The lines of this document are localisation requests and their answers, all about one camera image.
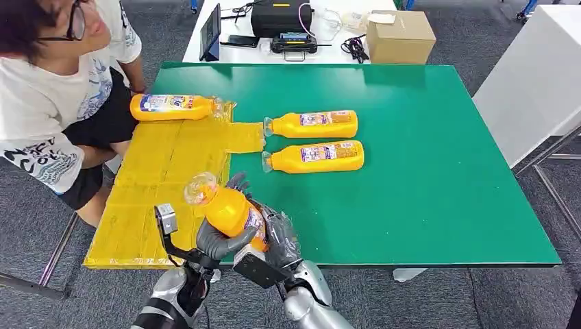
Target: digital display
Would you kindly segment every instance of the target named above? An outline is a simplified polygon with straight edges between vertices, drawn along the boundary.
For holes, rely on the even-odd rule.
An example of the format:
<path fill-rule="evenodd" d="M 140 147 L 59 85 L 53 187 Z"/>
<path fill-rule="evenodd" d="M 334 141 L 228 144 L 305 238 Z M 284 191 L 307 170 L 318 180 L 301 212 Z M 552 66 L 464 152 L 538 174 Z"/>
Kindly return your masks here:
<path fill-rule="evenodd" d="M 297 33 L 297 32 L 289 32 L 289 33 L 281 33 L 281 39 L 295 39 L 295 40 L 307 40 L 308 35 L 307 33 Z"/>

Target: plastic bottle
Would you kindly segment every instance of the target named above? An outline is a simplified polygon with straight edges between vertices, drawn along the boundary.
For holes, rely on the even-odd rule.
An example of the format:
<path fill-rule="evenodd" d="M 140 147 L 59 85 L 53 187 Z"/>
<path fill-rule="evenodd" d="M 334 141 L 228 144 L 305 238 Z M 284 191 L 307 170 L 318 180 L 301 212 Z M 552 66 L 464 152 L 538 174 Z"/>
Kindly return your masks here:
<path fill-rule="evenodd" d="M 287 113 L 280 118 L 264 118 L 264 135 L 288 138 L 351 138 L 357 133 L 355 111 Z"/>
<path fill-rule="evenodd" d="M 345 12 L 341 15 L 343 27 L 350 32 L 357 34 L 365 34 L 367 32 L 367 25 L 369 12 Z"/>
<path fill-rule="evenodd" d="M 246 227 L 258 227 L 250 245 L 261 252 L 268 249 L 264 218 L 241 192 L 222 187 L 211 173 L 196 175 L 184 189 L 189 204 L 198 206 L 208 222 L 220 232 L 233 237 Z"/>
<path fill-rule="evenodd" d="M 215 116 L 223 113 L 219 99 L 197 95 L 137 94 L 129 107 L 133 117 L 139 121 L 198 120 L 212 113 Z"/>
<path fill-rule="evenodd" d="M 287 173 L 350 171 L 363 167 L 363 162 L 359 141 L 289 146 L 274 154 L 262 153 L 262 168 L 267 173 L 273 169 Z"/>

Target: tablet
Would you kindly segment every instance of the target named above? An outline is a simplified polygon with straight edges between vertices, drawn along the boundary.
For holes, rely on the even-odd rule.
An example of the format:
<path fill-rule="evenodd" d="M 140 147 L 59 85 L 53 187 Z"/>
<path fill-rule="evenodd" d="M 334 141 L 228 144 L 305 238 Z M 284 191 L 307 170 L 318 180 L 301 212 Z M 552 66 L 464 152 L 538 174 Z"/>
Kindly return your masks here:
<path fill-rule="evenodd" d="M 218 3 L 200 30 L 200 62 L 218 60 L 217 54 L 212 54 L 210 50 L 217 44 L 220 30 L 220 3 Z"/>

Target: green tabletop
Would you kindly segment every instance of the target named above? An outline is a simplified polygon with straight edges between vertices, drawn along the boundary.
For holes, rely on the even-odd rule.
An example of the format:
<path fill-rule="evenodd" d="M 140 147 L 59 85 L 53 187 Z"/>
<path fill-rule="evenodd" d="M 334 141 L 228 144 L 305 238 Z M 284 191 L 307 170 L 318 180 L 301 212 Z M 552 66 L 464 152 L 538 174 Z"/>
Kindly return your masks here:
<path fill-rule="evenodd" d="M 167 62 L 153 92 L 234 100 L 240 122 L 357 112 L 359 171 L 264 173 L 260 154 L 232 155 L 230 174 L 246 171 L 254 197 L 291 217 L 304 258 L 409 267 L 560 263 L 452 66 Z M 265 149 L 321 141 L 329 139 L 272 136 Z"/>

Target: white table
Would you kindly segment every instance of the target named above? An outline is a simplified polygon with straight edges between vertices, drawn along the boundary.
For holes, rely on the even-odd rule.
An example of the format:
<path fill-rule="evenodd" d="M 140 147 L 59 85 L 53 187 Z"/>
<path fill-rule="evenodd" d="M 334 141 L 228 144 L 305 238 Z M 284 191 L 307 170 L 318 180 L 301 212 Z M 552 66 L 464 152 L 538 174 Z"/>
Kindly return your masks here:
<path fill-rule="evenodd" d="M 539 5 L 473 97 L 512 168 L 581 123 L 581 5 Z"/>
<path fill-rule="evenodd" d="M 217 3 L 220 3 L 221 9 L 236 8 L 240 7 L 249 0 L 205 0 L 199 13 L 198 21 L 192 33 L 192 38 L 184 55 L 184 62 L 199 62 L 199 44 L 200 44 L 200 29 L 203 24 L 208 20 L 210 14 L 212 13 L 214 7 Z M 323 39 L 330 39 L 334 31 L 327 26 L 327 22 L 321 18 L 321 15 L 325 12 L 325 9 L 333 10 L 339 14 L 345 12 L 370 12 L 372 10 L 396 10 L 395 5 L 391 0 L 311 0 L 312 8 L 315 10 L 311 31 L 318 37 L 317 43 L 319 44 L 331 44 L 330 47 L 319 47 L 319 50 L 315 54 L 306 54 L 304 62 L 301 63 L 346 63 L 346 64 L 356 64 L 357 61 L 351 58 L 351 55 L 345 53 L 341 50 L 341 43 L 358 36 L 360 34 L 349 32 L 342 29 L 332 42 L 323 41 Z M 222 15 L 226 14 L 232 15 L 232 11 L 222 11 Z M 222 34 L 238 34 L 241 36 L 253 36 L 252 26 L 250 24 L 250 18 L 252 11 L 250 11 L 246 17 L 241 17 L 238 19 L 237 23 L 234 23 L 234 19 L 227 19 L 222 21 Z M 326 13 L 325 17 L 336 17 L 331 13 Z M 220 45 L 220 62 L 224 63 L 254 63 L 254 64 L 268 64 L 268 63 L 285 63 L 282 54 L 272 53 L 270 51 L 270 39 L 261 38 L 260 43 L 256 49 L 252 48 L 242 48 L 242 47 L 232 47 Z"/>

